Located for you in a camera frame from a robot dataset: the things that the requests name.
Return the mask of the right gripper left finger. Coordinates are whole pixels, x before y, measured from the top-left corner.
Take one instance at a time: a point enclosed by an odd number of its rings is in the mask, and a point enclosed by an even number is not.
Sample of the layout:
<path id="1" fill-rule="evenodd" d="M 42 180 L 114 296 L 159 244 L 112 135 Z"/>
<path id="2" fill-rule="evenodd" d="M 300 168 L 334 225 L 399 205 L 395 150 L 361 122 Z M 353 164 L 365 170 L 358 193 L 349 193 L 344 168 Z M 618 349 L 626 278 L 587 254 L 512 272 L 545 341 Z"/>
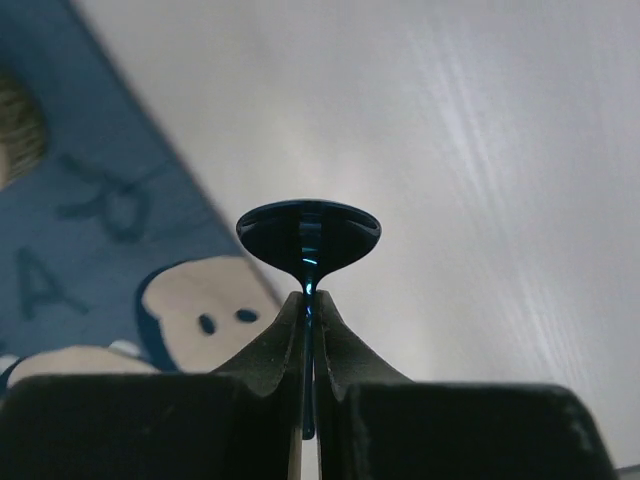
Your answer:
<path id="1" fill-rule="evenodd" d="M 301 477 L 304 302 L 293 292 L 275 320 L 214 371 L 237 388 L 224 479 Z"/>

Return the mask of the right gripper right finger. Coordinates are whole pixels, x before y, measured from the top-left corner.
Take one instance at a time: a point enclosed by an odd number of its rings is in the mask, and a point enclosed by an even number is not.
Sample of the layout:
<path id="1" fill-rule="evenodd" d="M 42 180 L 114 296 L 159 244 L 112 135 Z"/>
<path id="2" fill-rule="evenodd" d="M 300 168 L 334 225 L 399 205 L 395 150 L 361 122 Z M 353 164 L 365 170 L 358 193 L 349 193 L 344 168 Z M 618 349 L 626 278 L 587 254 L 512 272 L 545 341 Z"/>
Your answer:
<path id="1" fill-rule="evenodd" d="M 368 479 L 370 438 L 360 414 L 361 388 L 413 381 L 367 345 L 325 290 L 317 292 L 313 327 L 318 466 L 321 479 Z"/>

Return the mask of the blue spoon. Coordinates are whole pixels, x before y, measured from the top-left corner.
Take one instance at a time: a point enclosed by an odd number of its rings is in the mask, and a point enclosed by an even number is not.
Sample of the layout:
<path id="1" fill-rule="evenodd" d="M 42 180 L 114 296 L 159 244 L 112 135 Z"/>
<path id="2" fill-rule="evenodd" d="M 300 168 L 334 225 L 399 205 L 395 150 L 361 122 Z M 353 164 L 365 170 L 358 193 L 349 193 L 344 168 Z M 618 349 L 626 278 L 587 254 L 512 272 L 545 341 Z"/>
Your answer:
<path id="1" fill-rule="evenodd" d="M 254 208 L 236 223 L 243 247 L 300 284 L 304 319 L 302 438 L 314 437 L 314 340 L 317 287 L 327 275 L 366 255 L 381 238 L 372 214 L 328 200 L 295 199 Z"/>

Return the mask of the blue cartoon placemat cloth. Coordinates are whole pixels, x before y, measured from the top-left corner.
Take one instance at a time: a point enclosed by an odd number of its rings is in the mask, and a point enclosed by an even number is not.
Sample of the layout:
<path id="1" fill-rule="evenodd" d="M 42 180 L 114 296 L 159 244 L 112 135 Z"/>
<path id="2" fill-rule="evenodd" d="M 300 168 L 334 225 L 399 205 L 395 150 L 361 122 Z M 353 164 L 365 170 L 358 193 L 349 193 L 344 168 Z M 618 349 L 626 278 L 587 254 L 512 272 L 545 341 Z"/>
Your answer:
<path id="1" fill-rule="evenodd" d="M 67 1 L 1 5 L 1 72 L 44 115 L 1 189 L 1 386 L 208 373 L 280 304 Z"/>

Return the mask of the small grey cup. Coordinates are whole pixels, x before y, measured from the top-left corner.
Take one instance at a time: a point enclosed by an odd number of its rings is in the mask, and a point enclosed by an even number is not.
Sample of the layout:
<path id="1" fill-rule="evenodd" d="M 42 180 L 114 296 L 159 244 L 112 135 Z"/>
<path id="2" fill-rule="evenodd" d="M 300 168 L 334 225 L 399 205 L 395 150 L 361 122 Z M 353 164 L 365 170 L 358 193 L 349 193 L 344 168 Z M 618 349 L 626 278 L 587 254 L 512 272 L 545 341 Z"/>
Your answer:
<path id="1" fill-rule="evenodd" d="M 30 92 L 1 72 L 1 189 L 33 171 L 47 151 L 44 115 Z"/>

